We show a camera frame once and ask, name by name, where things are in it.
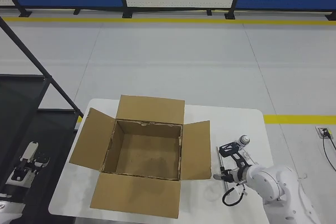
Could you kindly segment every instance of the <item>white table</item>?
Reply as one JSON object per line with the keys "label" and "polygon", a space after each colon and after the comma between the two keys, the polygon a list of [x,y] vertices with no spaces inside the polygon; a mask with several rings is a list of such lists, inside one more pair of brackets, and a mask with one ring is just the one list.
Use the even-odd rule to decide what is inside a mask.
{"label": "white table", "polygon": [[[106,211],[90,208],[91,198],[99,172],[82,166],[69,164],[77,137],[85,122],[89,108],[116,116],[119,100],[92,99],[88,104],[85,117],[82,120],[76,139],[62,171],[54,195],[51,199],[49,212],[64,216],[98,218],[104,220],[138,222],[138,223],[226,223],[251,224],[269,223],[265,215],[262,199],[248,188],[248,196],[234,207],[223,205],[223,183],[218,180],[184,180],[181,182],[179,218],[163,218],[143,214]],[[203,120],[211,121],[211,152],[212,172],[220,172],[216,146],[221,146],[237,140],[241,135],[250,137],[246,150],[251,158],[264,166],[272,166],[267,132],[263,114],[259,110],[219,108],[212,106],[185,106],[185,123]],[[236,167],[232,160],[224,160],[226,168]],[[232,203],[239,197],[237,192],[228,196],[227,202]]]}

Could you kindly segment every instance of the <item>electrical outlet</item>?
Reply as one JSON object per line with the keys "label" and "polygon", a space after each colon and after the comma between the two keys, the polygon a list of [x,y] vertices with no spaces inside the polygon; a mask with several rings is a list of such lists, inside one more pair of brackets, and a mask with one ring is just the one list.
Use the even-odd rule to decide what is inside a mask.
{"label": "electrical outlet", "polygon": [[330,136],[331,136],[331,139],[334,139],[334,137],[332,136],[332,132],[331,132],[331,130],[329,129],[329,128],[327,128],[327,127],[316,127],[316,131],[318,132],[318,135],[319,135],[319,137],[321,138],[321,139],[323,139],[324,137],[324,129],[327,129],[327,131],[330,133]]}

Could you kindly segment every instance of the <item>gray floor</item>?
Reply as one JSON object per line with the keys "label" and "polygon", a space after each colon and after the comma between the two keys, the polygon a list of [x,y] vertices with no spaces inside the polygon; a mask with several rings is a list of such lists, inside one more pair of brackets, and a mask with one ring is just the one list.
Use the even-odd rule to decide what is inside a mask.
{"label": "gray floor", "polygon": [[[263,114],[336,115],[336,26],[21,22],[10,26],[82,111],[92,98],[118,99],[125,94],[259,109]],[[0,73],[39,74],[1,30]],[[69,105],[51,88],[41,107]],[[329,127],[336,144],[336,125]],[[336,174],[324,157],[315,125],[266,128],[274,163],[307,176],[301,181],[321,222],[336,223]],[[336,164],[329,143],[326,149]]]}

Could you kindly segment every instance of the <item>yellow tape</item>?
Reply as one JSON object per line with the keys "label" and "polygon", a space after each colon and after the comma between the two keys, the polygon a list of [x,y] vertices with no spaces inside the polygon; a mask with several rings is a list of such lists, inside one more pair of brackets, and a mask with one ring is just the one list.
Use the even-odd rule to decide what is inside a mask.
{"label": "yellow tape", "polygon": [[306,20],[225,20],[216,18],[50,18],[3,17],[6,22],[130,22],[130,23],[194,23],[194,24],[270,24],[336,26],[336,21]]}
{"label": "yellow tape", "polygon": [[264,115],[265,124],[331,124],[336,116],[322,115]]}

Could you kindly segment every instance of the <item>cardboard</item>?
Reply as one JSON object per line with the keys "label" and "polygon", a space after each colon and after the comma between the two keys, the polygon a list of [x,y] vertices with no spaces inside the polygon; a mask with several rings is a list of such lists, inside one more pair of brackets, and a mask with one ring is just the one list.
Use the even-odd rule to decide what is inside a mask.
{"label": "cardboard", "polygon": [[180,182],[101,173],[91,208],[178,218]]}
{"label": "cardboard", "polygon": [[121,96],[117,119],[183,124],[184,100]]}
{"label": "cardboard", "polygon": [[93,108],[70,163],[101,172],[91,208],[177,218],[180,180],[211,177],[210,122],[184,101],[121,96],[116,119]]}

